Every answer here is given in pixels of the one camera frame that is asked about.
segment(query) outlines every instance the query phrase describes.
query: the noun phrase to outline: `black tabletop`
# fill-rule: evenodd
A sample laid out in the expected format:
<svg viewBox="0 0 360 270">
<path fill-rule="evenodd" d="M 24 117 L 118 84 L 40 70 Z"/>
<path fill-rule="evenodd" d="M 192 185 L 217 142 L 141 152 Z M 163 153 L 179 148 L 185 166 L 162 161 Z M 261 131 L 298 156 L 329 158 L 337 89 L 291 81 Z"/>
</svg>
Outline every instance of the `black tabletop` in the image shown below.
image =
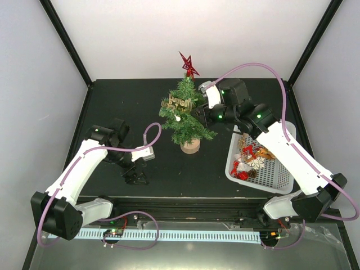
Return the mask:
<svg viewBox="0 0 360 270">
<path fill-rule="evenodd" d="M 113 118 L 125 120 L 131 131 L 126 143 L 133 147 L 142 145 L 145 128 L 153 123 L 164 123 L 159 117 L 161 99 L 175 89 L 179 79 L 104 79 L 93 85 L 88 107 L 76 144 L 79 148 L 85 132 L 92 125 L 106 127 Z M 197 79 L 195 84 L 207 81 Z M 275 79 L 244 79 L 249 94 L 256 103 L 269 105 L 280 117 L 282 96 Z M 286 120 L 295 124 L 292 109 L 288 107 Z M 147 162 L 145 174 L 150 184 L 131 186 L 124 183 L 120 168 L 102 162 L 84 186 L 81 196 L 120 197 L 202 197 L 202 198 L 264 198 L 273 194 L 232 182 L 225 176 L 226 160 L 233 125 L 215 125 L 218 135 L 212 141 L 202 140 L 200 151 L 187 155 L 164 130 L 154 145 L 156 158 Z M 157 134 L 153 127 L 148 142 Z"/>
</svg>

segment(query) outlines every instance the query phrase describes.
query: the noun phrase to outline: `wooden tree pot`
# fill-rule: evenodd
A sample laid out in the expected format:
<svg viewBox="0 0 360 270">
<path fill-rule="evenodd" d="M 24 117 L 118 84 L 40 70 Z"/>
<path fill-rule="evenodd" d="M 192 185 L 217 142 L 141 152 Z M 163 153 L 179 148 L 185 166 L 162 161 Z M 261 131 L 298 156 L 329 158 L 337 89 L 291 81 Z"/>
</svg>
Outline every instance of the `wooden tree pot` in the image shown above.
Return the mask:
<svg viewBox="0 0 360 270">
<path fill-rule="evenodd" d="M 198 152 L 200 148 L 200 140 L 195 139 L 192 141 L 192 144 L 188 144 L 187 142 L 184 145 L 180 145 L 181 150 L 186 154 L 194 154 Z"/>
</svg>

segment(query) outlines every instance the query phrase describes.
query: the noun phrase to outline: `white wall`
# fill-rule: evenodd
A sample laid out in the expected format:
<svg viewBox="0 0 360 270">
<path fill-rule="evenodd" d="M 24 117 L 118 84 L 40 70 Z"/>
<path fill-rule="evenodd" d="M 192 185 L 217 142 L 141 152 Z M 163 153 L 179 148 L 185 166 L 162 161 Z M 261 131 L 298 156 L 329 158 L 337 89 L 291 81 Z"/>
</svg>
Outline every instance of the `white wall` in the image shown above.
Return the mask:
<svg viewBox="0 0 360 270">
<path fill-rule="evenodd" d="M 39 1 L 0 8 L 0 257 L 21 269 L 30 198 L 61 173 L 87 87 Z"/>
<path fill-rule="evenodd" d="M 91 78 L 204 78 L 262 62 L 288 79 L 330 0 L 52 0 Z M 270 78 L 250 67 L 246 78 Z"/>
<path fill-rule="evenodd" d="M 360 204 L 360 2 L 344 1 L 295 84 L 295 94 L 317 160 L 348 179 Z M 347 200 L 341 214 L 354 214 Z M 360 262 L 360 219 L 345 223 Z"/>
</svg>

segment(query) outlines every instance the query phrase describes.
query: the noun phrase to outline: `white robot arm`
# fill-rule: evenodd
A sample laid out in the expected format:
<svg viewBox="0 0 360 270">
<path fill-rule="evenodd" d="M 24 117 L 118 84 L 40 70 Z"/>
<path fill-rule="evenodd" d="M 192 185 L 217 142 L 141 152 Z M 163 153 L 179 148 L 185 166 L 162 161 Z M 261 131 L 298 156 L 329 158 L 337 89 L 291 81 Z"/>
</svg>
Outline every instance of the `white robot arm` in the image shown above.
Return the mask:
<svg viewBox="0 0 360 270">
<path fill-rule="evenodd" d="M 300 216 L 314 222 L 338 197 L 339 191 L 325 178 L 344 188 L 347 179 L 342 174 L 333 175 L 287 132 L 265 104 L 253 104 L 245 83 L 239 79 L 227 79 L 210 86 L 206 82 L 199 87 L 209 103 L 196 108 L 192 114 L 209 127 L 212 123 L 235 123 L 242 133 L 269 149 L 292 174 L 300 186 L 298 192 L 273 197 L 263 211 L 271 219 Z"/>
<path fill-rule="evenodd" d="M 37 226 L 45 205 L 53 195 L 55 195 L 54 201 L 42 225 L 46 232 L 71 240 L 81 227 L 109 217 L 113 211 L 113 202 L 110 198 L 97 198 L 77 205 L 82 188 L 103 160 L 120 165 L 127 183 L 139 183 L 138 181 L 143 183 L 145 176 L 142 174 L 142 164 L 137 164 L 137 161 L 155 158 L 151 146 L 134 152 L 115 152 L 107 149 L 90 151 L 101 146 L 121 147 L 129 127 L 122 120 L 117 120 L 116 126 L 116 129 L 93 126 L 79 151 L 55 183 L 47 188 L 45 193 L 36 192 L 33 195 L 31 208 Z"/>
</svg>

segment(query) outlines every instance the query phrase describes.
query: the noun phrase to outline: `white basket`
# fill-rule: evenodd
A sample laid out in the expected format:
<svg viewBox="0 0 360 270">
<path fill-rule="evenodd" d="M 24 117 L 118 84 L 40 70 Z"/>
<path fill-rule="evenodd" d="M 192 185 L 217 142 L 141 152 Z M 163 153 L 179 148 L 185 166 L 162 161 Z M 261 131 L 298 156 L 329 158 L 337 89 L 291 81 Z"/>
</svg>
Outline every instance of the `white basket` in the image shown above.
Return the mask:
<svg viewBox="0 0 360 270">
<path fill-rule="evenodd" d="M 296 138 L 296 128 L 293 123 L 286 121 L 286 128 L 290 134 Z M 230 175 L 233 169 L 233 162 L 235 161 L 235 154 L 239 154 L 239 148 L 237 146 L 241 135 L 233 133 L 229 148 L 229 154 L 226 161 L 225 175 L 226 177 L 244 186 L 257 188 L 259 190 L 268 191 L 278 194 L 289 194 L 293 190 L 294 177 L 289 171 L 281 164 L 278 159 L 265 160 L 265 168 L 257 170 L 258 175 L 256 178 L 248 178 L 246 181 L 234 178 Z M 257 141 L 253 141 L 250 136 L 245 140 L 247 145 L 255 143 L 255 147 L 260 147 Z"/>
</svg>

